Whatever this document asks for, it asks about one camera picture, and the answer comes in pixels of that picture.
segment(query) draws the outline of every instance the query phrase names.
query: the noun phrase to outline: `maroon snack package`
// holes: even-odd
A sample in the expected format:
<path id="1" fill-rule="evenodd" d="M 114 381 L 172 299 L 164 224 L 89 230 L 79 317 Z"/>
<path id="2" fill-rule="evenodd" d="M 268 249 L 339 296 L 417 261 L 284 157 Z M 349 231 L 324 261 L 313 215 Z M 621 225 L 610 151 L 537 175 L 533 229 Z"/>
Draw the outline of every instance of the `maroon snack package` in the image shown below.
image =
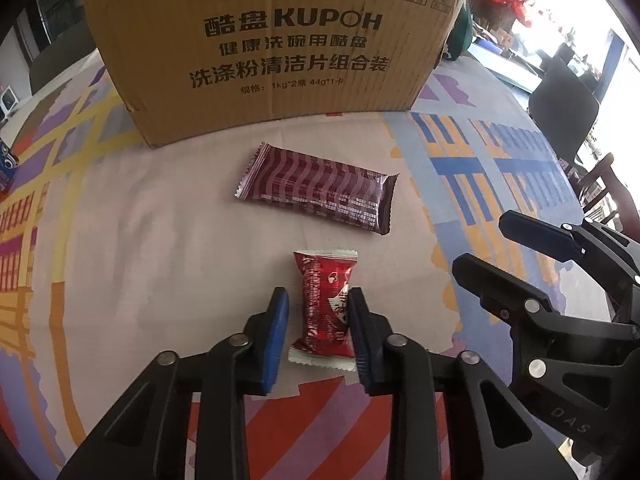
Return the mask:
<path id="1" fill-rule="evenodd" d="M 397 175 L 276 148 L 263 142 L 236 191 L 386 235 Z"/>

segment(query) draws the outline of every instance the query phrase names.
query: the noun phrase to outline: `small red packet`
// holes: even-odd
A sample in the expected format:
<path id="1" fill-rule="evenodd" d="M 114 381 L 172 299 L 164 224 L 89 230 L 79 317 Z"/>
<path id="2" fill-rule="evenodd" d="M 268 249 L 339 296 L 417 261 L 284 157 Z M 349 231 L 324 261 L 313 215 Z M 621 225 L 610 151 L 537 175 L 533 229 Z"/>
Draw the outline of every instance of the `small red packet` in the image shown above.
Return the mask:
<path id="1" fill-rule="evenodd" d="M 347 326 L 347 292 L 352 250 L 297 251 L 303 275 L 303 335 L 289 349 L 289 361 L 355 370 L 355 354 Z"/>

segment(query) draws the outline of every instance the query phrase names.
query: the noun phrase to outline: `tablecloth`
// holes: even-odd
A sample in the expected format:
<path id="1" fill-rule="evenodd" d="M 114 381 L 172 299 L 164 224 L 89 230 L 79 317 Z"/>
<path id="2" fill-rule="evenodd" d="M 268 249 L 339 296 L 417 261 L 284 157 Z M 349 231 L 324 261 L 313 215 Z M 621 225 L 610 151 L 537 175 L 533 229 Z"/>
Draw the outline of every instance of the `tablecloth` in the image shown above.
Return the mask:
<path id="1" fill-rule="evenodd" d="M 385 237 L 234 191 L 261 141 L 399 173 Z M 547 292 L 561 312 L 608 319 L 571 262 L 505 240 L 501 213 L 580 222 L 556 158 L 475 60 L 443 62 L 409 112 L 327 114 L 233 128 L 151 150 L 101 63 L 69 81 L 14 145 L 0 203 L 0 424 L 42 480 L 56 477 L 159 352 L 207 351 L 287 287 L 301 329 L 297 249 L 354 248 L 352 285 L 432 351 L 477 351 L 508 383 L 508 327 L 452 280 L 470 252 Z M 186 474 L 193 477 L 194 398 Z M 390 399 L 353 372 L 282 361 L 269 399 L 246 398 L 253 480 L 381 480 Z M 444 404 L 438 398 L 444 478 Z"/>

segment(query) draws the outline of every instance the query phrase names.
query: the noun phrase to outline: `patterned tablecloth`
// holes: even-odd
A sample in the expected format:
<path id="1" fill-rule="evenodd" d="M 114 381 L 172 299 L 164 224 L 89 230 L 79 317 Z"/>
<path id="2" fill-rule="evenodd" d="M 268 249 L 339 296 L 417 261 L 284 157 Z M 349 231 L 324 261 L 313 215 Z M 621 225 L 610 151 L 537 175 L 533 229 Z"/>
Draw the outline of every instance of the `patterned tablecloth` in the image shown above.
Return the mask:
<path id="1" fill-rule="evenodd" d="M 399 173 L 391 234 L 233 198 L 262 140 Z M 467 57 L 441 64 L 411 112 L 272 121 L 155 151 L 98 63 L 66 84 L 14 151 L 21 164 L 0 203 L 0 424 L 42 480 L 155 354 L 207 351 L 276 285 L 291 295 L 293 340 L 295 249 L 356 248 L 351 281 L 372 310 L 433 351 L 479 352 L 507 382 L 508 327 L 451 279 L 459 254 L 543 289 L 562 312 L 608 319 L 581 269 L 500 234 L 510 208 L 555 224 L 582 213 L 543 135 Z M 252 479 L 384 478 L 389 399 L 367 397 L 353 373 L 282 365 L 274 398 L 246 399 Z M 441 399 L 438 414 L 446 476 Z M 192 424 L 188 478 L 193 440 Z"/>

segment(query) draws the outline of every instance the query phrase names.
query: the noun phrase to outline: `red candy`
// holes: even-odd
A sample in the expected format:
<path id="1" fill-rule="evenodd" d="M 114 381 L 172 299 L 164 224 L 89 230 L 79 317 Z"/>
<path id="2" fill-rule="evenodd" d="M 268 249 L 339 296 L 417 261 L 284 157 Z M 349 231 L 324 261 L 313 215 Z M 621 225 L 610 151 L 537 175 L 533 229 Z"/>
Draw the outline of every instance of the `red candy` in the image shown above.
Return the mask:
<path id="1" fill-rule="evenodd" d="M 303 275 L 304 332 L 292 348 L 315 356 L 354 358 L 347 332 L 346 301 L 349 277 L 358 253 L 300 251 L 294 255 Z"/>

